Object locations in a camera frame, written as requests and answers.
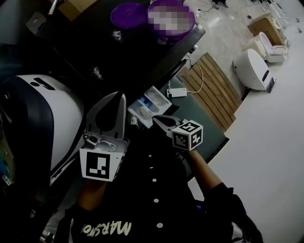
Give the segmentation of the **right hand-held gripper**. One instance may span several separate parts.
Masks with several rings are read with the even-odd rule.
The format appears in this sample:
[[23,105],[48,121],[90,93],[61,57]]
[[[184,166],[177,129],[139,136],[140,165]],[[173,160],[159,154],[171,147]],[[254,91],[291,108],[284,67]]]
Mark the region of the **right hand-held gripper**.
[[[172,145],[175,148],[192,151],[203,142],[203,126],[190,120],[182,125],[181,120],[169,115],[156,115],[152,118],[153,124],[156,124],[166,135],[172,138]],[[170,130],[169,126],[178,126]]]

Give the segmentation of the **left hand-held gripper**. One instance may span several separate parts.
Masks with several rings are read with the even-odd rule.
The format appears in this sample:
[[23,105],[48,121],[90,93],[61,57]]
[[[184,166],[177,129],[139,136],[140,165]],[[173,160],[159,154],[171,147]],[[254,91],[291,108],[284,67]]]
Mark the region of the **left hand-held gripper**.
[[91,108],[86,119],[89,132],[84,133],[85,145],[79,150],[84,178],[107,182],[116,178],[130,144],[124,138],[125,119],[123,92],[109,94]]

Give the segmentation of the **white detergent drawer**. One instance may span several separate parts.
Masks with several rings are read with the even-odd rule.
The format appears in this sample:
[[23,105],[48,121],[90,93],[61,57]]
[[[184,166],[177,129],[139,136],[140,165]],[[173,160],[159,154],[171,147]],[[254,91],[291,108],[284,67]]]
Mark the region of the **white detergent drawer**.
[[146,127],[153,125],[155,115],[163,115],[172,103],[154,86],[141,95],[127,110]]

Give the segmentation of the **person's right forearm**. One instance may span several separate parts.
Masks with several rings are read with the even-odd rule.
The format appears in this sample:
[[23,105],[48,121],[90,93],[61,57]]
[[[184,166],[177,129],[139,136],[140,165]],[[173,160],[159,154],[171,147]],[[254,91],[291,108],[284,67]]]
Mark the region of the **person's right forearm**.
[[188,151],[186,155],[186,160],[203,194],[222,184],[219,177],[196,150]]

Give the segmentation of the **person's left forearm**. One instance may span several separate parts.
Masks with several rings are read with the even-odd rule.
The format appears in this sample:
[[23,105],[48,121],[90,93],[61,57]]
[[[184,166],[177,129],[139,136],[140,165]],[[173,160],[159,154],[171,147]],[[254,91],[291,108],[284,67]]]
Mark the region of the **person's left forearm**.
[[87,211],[96,209],[104,196],[106,181],[88,179],[78,196],[77,204]]

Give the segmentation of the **large rounded appliance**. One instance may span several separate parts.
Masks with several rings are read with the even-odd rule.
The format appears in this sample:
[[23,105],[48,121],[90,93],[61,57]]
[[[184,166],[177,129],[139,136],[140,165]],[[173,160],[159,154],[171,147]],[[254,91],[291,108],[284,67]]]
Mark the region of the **large rounded appliance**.
[[0,82],[0,154],[7,178],[27,187],[50,186],[84,145],[85,107],[47,75]]

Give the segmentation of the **wooden slat mat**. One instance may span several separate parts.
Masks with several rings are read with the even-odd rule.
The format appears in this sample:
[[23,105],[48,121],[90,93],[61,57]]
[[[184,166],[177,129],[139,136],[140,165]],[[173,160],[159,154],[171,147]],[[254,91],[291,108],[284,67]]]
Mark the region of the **wooden slat mat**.
[[219,128],[227,131],[242,100],[213,57],[205,53],[191,67],[183,67],[178,75]]

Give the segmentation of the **black washing machine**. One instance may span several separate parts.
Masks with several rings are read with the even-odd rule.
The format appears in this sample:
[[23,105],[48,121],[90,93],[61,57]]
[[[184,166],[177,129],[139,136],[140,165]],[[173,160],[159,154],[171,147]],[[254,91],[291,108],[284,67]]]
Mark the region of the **black washing machine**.
[[[127,2],[147,8],[147,20],[136,28],[111,21],[113,9]],[[55,52],[49,59],[52,73],[67,71],[79,93],[93,102],[121,91],[131,105],[150,87],[163,87],[205,34],[181,0],[99,0],[74,21],[58,8],[46,18],[37,35]],[[121,42],[112,37],[114,30],[121,31]],[[93,76],[95,66],[102,80]]]

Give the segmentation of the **person's black buttoned shirt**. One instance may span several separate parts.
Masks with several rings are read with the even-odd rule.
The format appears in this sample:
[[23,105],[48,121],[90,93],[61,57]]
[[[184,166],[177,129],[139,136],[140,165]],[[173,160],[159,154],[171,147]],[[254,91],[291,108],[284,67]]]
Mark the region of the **person's black buttoned shirt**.
[[203,197],[194,199],[173,149],[140,142],[96,209],[66,210],[54,243],[263,243],[233,188],[222,183]]

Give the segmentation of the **white closed smart toilet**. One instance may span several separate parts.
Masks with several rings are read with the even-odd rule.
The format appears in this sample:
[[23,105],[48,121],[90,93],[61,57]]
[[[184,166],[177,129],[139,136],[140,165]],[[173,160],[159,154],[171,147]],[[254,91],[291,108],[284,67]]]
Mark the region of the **white closed smart toilet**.
[[246,88],[271,93],[276,79],[257,51],[247,49],[233,61],[232,65],[237,77]]

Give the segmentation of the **purple bucket lid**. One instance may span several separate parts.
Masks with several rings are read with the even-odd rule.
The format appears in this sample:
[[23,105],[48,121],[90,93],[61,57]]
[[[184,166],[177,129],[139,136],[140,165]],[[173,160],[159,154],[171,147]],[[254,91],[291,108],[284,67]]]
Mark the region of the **purple bucket lid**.
[[120,4],[111,13],[112,23],[122,29],[136,28],[146,20],[147,8],[136,2]]

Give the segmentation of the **white toilet with open lid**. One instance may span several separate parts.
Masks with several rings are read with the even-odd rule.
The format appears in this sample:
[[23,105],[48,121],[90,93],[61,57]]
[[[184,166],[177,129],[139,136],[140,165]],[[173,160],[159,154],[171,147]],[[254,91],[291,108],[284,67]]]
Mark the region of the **white toilet with open lid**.
[[284,62],[289,52],[285,46],[273,46],[263,32],[260,32],[243,46],[243,51],[248,49],[255,50],[265,61],[270,63]]

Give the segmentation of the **silver metal pole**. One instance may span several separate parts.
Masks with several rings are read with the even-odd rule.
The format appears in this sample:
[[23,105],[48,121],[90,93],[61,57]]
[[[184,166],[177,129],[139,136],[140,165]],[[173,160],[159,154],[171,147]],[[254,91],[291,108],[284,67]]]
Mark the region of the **silver metal pole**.
[[48,15],[52,15],[54,13],[59,0],[51,0],[51,1],[52,1],[52,5],[48,11]]

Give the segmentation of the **small brown cardboard box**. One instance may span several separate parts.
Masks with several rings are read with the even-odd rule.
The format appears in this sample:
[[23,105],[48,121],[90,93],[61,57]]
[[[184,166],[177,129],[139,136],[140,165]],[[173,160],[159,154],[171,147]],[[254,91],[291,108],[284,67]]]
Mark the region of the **small brown cardboard box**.
[[253,19],[247,28],[254,36],[263,32],[273,46],[285,45],[285,40],[281,33],[282,28],[271,12]]

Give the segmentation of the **grey metal bracket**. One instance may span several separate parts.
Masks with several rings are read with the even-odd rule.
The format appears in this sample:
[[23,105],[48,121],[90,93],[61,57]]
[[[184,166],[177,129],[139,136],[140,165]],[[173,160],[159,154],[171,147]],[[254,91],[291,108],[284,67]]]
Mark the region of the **grey metal bracket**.
[[47,18],[43,14],[41,14],[40,12],[35,12],[31,16],[31,18],[26,22],[26,27],[31,33],[37,34],[46,22],[46,20]]

